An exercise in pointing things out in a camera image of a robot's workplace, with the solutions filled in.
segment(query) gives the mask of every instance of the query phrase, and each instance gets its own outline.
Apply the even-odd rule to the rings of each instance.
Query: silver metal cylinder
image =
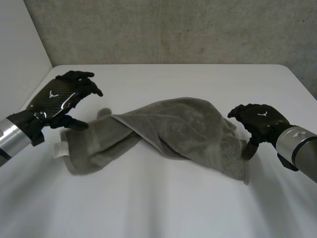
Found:
[[[306,142],[295,155],[296,167],[317,182],[317,138]]]
[[[276,150],[288,162],[295,165],[292,156],[296,147],[315,136],[317,135],[299,126],[291,127],[285,130],[277,139]]]
[[[2,157],[13,157],[30,143],[30,138],[15,124],[8,119],[0,121],[0,150],[5,154]]]

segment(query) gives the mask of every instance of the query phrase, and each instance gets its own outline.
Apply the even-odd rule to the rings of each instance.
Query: gray wall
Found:
[[[317,97],[316,0],[24,1],[53,65],[277,63]]]

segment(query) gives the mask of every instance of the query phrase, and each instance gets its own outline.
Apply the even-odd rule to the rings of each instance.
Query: gray towel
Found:
[[[248,162],[241,158],[246,142],[235,129],[211,103],[178,98],[121,115],[103,109],[87,130],[66,130],[61,138],[68,142],[64,160],[72,174],[102,169],[143,138],[168,158],[190,159],[247,183]]]

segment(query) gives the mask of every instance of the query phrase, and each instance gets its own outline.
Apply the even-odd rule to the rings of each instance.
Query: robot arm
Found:
[[[88,124],[67,113],[91,93],[100,97],[101,90],[88,77],[90,72],[69,71],[51,80],[30,102],[27,109],[0,121],[0,166],[24,149],[44,142],[44,126],[64,126],[84,130]]]
[[[278,155],[317,182],[317,135],[299,126],[283,131],[277,139]]]
[[[243,158],[251,159],[262,142],[271,143],[277,150],[282,165],[290,170],[300,170],[317,182],[317,135],[291,125],[275,108],[268,105],[239,105],[229,114],[251,133]]]

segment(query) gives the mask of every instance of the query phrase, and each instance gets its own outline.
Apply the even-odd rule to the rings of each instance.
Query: concrete wall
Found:
[[[18,112],[52,68],[23,0],[0,0],[0,119]]]
[[[24,1],[53,65],[277,63],[317,97],[316,0]]]

